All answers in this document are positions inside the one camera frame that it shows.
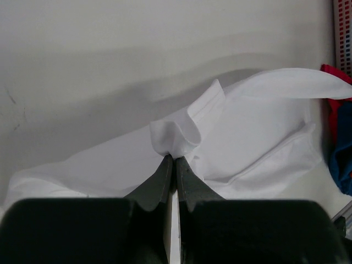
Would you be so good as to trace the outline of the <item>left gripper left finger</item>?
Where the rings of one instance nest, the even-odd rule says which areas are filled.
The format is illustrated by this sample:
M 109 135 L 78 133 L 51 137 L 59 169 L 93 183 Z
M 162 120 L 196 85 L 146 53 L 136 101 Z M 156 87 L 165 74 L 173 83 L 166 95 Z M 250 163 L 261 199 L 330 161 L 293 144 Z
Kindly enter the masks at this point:
M 1 263 L 167 263 L 173 159 L 123 198 L 16 202 L 1 221 Z

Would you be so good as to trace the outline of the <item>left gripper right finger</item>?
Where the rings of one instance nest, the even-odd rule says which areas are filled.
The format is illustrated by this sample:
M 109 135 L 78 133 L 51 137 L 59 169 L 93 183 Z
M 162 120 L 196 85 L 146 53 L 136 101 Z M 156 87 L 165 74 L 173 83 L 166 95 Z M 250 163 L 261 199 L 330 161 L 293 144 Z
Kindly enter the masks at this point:
M 346 263 L 328 214 L 307 200 L 226 200 L 175 162 L 181 263 Z

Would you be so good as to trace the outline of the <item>white t shirt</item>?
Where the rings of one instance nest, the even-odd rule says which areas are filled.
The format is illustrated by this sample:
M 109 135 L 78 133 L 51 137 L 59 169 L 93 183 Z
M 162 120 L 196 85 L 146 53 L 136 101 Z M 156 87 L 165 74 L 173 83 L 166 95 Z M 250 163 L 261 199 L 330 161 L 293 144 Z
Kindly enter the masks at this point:
M 69 159 L 15 173 L 4 206 L 31 197 L 124 196 L 155 172 L 165 155 L 185 157 L 226 199 L 269 199 L 321 162 L 310 101 L 329 98 L 332 75 L 303 68 L 255 74 Z

